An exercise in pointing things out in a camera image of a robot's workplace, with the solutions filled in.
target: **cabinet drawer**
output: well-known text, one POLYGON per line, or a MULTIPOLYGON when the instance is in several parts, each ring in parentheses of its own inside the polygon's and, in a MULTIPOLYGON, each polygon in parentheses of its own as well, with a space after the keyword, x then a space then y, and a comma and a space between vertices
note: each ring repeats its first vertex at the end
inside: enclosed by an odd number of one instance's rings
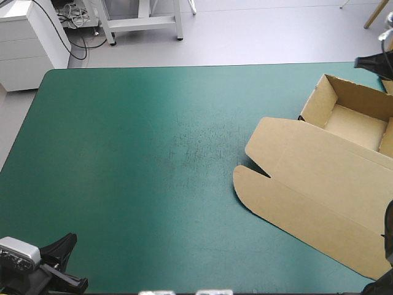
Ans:
POLYGON ((36 89, 45 73, 53 69, 47 57, 0 61, 0 83, 7 91, 36 89))
POLYGON ((0 22, 0 41, 37 38, 28 20, 0 22))
POLYGON ((38 39, 24 39, 0 42, 0 60, 15 58, 43 57, 45 50, 38 39))

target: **white drawer unit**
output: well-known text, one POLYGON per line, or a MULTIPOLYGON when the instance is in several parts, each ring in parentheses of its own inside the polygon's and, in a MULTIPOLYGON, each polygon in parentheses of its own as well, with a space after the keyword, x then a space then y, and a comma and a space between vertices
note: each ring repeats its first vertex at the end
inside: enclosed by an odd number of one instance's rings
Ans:
MULTIPOLYGON (((71 45, 50 0, 36 0, 48 13, 61 38, 71 45)), ((51 69, 67 68, 69 52, 50 20, 30 0, 0 8, 0 84, 7 91, 36 89, 51 69)))

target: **cardboard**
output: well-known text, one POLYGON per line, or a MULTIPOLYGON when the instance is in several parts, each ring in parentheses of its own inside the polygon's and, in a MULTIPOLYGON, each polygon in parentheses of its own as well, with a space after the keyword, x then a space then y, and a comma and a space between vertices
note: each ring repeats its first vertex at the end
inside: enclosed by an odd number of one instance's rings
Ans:
POLYGON ((393 81, 390 80, 382 80, 382 84, 385 87, 387 94, 393 94, 393 81))
POLYGON ((308 123, 379 151, 387 123, 393 117, 393 96, 323 75, 300 115, 308 123))
POLYGON ((379 152, 389 157, 393 157, 393 118, 390 118, 386 127, 381 145, 379 146, 379 152))
POLYGON ((325 75, 301 117, 305 122, 260 121, 246 154, 271 178, 236 167, 238 197, 260 217, 377 279, 391 268, 381 234, 393 199, 393 96, 325 75))

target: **green tabletop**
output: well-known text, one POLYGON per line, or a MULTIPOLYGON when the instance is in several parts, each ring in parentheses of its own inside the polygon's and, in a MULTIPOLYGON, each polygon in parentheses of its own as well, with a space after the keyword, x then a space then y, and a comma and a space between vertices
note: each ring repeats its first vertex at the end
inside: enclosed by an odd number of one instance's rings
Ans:
POLYGON ((68 272, 89 292, 360 291, 232 185, 259 120, 297 118, 323 73, 379 88, 352 63, 49 72, 0 174, 0 235, 77 233, 68 272))

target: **gray floor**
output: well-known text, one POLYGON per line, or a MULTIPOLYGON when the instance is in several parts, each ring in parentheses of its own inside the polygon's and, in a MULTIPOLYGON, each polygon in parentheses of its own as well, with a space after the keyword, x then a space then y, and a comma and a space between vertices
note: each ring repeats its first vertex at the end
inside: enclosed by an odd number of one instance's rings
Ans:
MULTIPOLYGON (((171 29, 119 33, 117 45, 91 50, 70 68, 254 65, 353 61, 380 52, 377 37, 393 4, 367 30, 363 24, 378 0, 196 0, 197 15, 181 0, 185 38, 171 29)), ((112 18, 133 17, 135 0, 107 0, 112 18)), ((172 0, 160 0, 157 15, 173 11, 172 0)), ((89 45, 103 40, 84 32, 89 45)), ((70 32, 77 41, 77 35, 70 32)), ((0 168, 11 149, 35 91, 6 93, 0 88, 0 168)))

